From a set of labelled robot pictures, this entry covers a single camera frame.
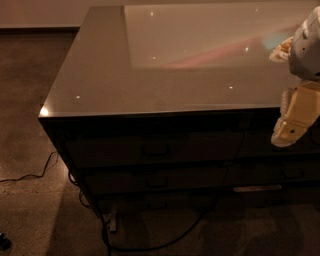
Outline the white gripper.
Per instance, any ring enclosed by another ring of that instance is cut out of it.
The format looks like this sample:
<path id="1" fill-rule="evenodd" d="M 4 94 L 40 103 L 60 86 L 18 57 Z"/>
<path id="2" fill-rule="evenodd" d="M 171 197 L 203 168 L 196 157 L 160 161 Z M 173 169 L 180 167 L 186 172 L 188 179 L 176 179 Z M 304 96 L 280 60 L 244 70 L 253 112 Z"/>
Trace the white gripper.
<path id="1" fill-rule="evenodd" d="M 289 59 L 289 70 L 304 80 L 296 88 L 284 90 L 280 118 L 271 136 L 271 144 L 288 147 L 295 144 L 320 116 L 320 6 L 316 7 L 294 33 L 269 55 L 273 62 Z"/>

